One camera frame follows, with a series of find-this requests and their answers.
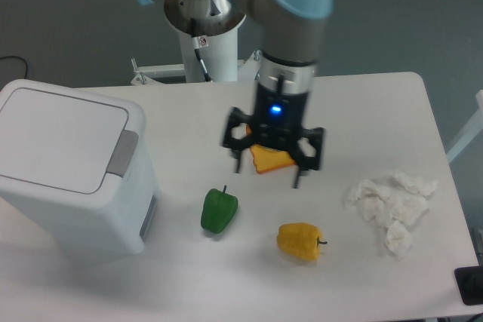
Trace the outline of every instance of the yellow bell pepper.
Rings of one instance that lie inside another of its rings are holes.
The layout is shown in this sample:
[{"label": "yellow bell pepper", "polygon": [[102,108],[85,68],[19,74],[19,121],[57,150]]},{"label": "yellow bell pepper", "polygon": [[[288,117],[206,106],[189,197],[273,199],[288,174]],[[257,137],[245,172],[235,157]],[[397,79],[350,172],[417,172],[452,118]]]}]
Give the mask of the yellow bell pepper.
[{"label": "yellow bell pepper", "polygon": [[312,261],[318,258],[318,245],[327,243],[321,239],[322,233],[316,226],[294,222],[278,228],[277,245],[287,254]]}]

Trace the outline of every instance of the bell pepper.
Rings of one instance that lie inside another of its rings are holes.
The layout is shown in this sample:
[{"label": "bell pepper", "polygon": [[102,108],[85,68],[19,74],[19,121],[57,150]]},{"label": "bell pepper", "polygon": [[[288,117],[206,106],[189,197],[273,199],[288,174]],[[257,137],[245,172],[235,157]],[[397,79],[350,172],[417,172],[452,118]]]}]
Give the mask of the bell pepper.
[{"label": "bell pepper", "polygon": [[238,209],[238,199],[223,191],[212,189],[205,196],[202,212],[202,228],[214,234],[221,233],[233,219]]},{"label": "bell pepper", "polygon": [[318,245],[327,243],[321,239],[322,233],[316,226],[294,222],[278,229],[277,245],[287,254],[312,261],[318,258]]}]

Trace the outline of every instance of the black object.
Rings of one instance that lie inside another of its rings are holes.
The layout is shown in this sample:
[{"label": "black object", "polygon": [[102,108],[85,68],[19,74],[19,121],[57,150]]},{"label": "black object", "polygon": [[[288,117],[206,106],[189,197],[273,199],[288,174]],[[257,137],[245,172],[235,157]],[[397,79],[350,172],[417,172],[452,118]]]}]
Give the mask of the black object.
[{"label": "black object", "polygon": [[[298,166],[293,186],[296,189],[300,176],[308,170],[320,169],[325,130],[322,127],[311,130],[302,127],[303,112],[309,94],[283,94],[284,82],[283,75],[280,75],[277,91],[257,85],[252,116],[236,107],[232,108],[223,136],[223,147],[232,150],[232,156],[237,161],[236,173],[240,170],[243,150],[252,145],[288,152]],[[247,124],[251,133],[242,139],[236,139],[232,130],[241,124]],[[299,145],[302,138],[307,139],[314,148],[313,156],[303,153]]]},{"label": "black object", "polygon": [[475,320],[478,320],[481,316],[483,316],[483,313],[475,314],[473,317],[468,319],[466,322],[474,322]]},{"label": "black object", "polygon": [[4,56],[0,57],[0,60],[21,60],[25,65],[25,72],[23,73],[23,77],[27,78],[27,74],[29,73],[29,64],[27,63],[25,58],[20,56]]},{"label": "black object", "polygon": [[457,268],[454,277],[465,305],[483,304],[483,266]]}]

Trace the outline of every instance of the white tissue paper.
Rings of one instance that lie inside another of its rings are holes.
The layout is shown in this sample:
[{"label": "white tissue paper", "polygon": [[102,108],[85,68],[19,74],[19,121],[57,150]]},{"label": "white tissue paper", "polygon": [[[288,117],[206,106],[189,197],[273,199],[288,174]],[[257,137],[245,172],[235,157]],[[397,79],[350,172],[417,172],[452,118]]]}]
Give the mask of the white tissue paper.
[{"label": "white tissue paper", "polygon": [[366,222],[374,219],[379,227],[388,228],[392,223],[392,215],[384,207],[384,203],[378,197],[369,197],[361,200],[361,214]]},{"label": "white tissue paper", "polygon": [[387,249],[401,259],[409,251],[412,244],[412,235],[398,220],[394,221],[394,223],[387,229]]},{"label": "white tissue paper", "polygon": [[404,225],[413,225],[429,209],[426,198],[438,188],[438,181],[426,181],[421,176],[408,176],[398,170],[378,180],[392,179],[398,186],[362,180],[349,190],[344,204],[346,208],[359,206],[366,221],[373,220],[378,227],[387,228],[386,247],[401,259],[413,243]]},{"label": "white tissue paper", "polygon": [[391,188],[383,185],[376,185],[369,179],[362,180],[358,185],[351,188],[348,199],[356,202],[365,196],[375,195],[382,201],[387,201],[391,196]]},{"label": "white tissue paper", "polygon": [[420,195],[395,192],[387,201],[392,217],[405,225],[413,225],[429,209],[428,201]]},{"label": "white tissue paper", "polygon": [[422,195],[424,197],[430,196],[437,188],[438,181],[426,181],[421,176],[409,176],[402,171],[395,170],[391,173],[394,180],[408,192],[415,195]]}]

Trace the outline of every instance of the white table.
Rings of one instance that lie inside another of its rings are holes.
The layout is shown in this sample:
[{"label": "white table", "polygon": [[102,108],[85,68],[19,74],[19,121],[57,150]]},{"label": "white table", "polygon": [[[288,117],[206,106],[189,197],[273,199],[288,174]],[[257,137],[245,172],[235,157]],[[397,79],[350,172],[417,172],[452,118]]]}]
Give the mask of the white table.
[{"label": "white table", "polygon": [[[475,314],[454,280],[476,257],[423,82],[413,73],[320,78],[305,126],[328,131],[322,171],[291,188],[294,168],[241,174],[220,146],[231,106],[251,112],[252,84],[92,89],[138,102],[162,188],[145,250],[91,267],[69,261],[52,238],[0,201],[2,321],[379,321]],[[401,262],[343,194],[393,168],[440,180],[431,210]],[[218,238],[199,226],[210,188],[240,207]],[[309,222],[328,245],[317,262],[278,251],[286,222]]]}]

